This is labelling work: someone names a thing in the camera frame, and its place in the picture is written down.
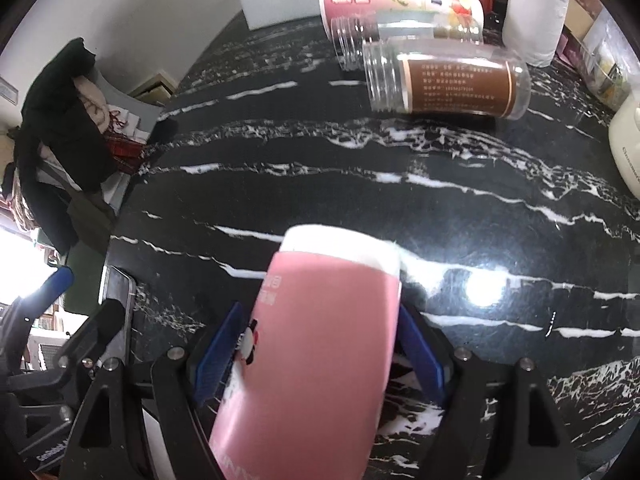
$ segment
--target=black jacket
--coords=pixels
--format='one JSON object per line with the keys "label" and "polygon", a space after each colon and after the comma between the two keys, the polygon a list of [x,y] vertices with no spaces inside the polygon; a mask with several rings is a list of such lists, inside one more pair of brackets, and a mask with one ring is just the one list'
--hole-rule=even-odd
{"label": "black jacket", "polygon": [[98,127],[84,110],[73,78],[87,75],[95,55],[82,38],[70,41],[40,72],[22,106],[22,126],[15,139],[22,194],[54,247],[62,254],[78,241],[66,213],[68,195],[36,180],[38,147],[49,146],[60,164],[85,192],[97,192],[116,170]]}

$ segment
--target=white wall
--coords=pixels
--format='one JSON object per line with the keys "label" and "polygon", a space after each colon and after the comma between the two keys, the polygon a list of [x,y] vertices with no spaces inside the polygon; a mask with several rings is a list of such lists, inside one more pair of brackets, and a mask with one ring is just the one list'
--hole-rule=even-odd
{"label": "white wall", "polygon": [[17,107],[0,99],[0,127],[20,123],[26,91],[68,40],[83,37],[129,92],[158,72],[180,81],[240,10],[239,0],[38,0],[0,54],[0,75],[20,92]]}

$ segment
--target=brown label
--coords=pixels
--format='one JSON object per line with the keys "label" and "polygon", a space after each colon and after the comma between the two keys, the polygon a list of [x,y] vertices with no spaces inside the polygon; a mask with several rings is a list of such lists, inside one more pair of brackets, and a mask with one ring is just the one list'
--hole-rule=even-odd
{"label": "brown label", "polygon": [[516,97],[508,63],[402,61],[408,112],[480,112],[497,117],[511,113]]}

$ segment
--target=tissue roll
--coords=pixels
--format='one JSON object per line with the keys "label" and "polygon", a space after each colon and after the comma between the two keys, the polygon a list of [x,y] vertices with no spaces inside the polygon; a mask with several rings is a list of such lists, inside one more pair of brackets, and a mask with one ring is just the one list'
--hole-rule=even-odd
{"label": "tissue roll", "polygon": [[505,46],[533,66],[549,66],[560,40],[569,0],[509,0]]}

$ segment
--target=pink cup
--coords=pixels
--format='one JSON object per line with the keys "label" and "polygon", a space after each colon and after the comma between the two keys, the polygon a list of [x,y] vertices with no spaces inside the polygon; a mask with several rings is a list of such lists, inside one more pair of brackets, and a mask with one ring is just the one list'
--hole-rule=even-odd
{"label": "pink cup", "polygon": [[287,231],[209,444],[227,480],[360,480],[396,338],[399,255],[367,235]]}

